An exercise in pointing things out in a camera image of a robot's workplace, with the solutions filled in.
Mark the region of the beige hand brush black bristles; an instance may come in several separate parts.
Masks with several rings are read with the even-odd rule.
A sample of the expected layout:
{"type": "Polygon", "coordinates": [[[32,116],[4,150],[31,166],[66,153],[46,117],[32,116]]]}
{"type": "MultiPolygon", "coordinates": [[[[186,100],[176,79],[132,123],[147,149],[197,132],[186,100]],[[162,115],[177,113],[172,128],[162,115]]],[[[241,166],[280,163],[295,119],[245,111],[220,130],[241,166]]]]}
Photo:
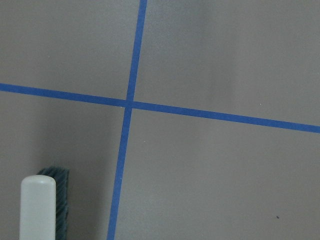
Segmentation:
{"type": "Polygon", "coordinates": [[[50,166],[20,185],[20,240],[66,240],[69,169],[50,166]]]}

